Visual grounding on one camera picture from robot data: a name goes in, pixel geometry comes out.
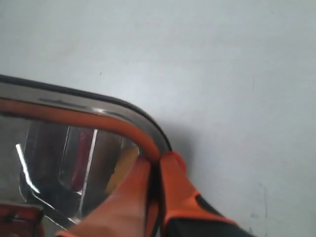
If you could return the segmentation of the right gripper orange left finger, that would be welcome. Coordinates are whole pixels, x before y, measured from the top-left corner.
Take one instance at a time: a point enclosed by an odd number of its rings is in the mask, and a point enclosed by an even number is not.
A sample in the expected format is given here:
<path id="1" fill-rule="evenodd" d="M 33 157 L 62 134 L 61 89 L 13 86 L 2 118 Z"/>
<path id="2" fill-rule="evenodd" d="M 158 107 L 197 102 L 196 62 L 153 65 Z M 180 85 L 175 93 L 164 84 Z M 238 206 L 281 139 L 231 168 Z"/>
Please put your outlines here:
<path id="1" fill-rule="evenodd" d="M 57 237 L 143 237 L 151 164 L 138 157 L 114 192 L 83 221 Z"/>

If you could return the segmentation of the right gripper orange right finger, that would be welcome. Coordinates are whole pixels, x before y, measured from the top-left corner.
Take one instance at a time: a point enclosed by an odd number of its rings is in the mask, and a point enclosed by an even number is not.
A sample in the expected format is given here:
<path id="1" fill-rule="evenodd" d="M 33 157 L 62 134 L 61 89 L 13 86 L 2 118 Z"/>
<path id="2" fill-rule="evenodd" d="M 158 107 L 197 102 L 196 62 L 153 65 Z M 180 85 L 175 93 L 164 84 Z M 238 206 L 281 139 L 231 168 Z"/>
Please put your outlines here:
<path id="1" fill-rule="evenodd" d="M 213 208 L 186 176 L 186 165 L 176 152 L 159 161 L 163 237 L 250 237 L 235 221 Z"/>

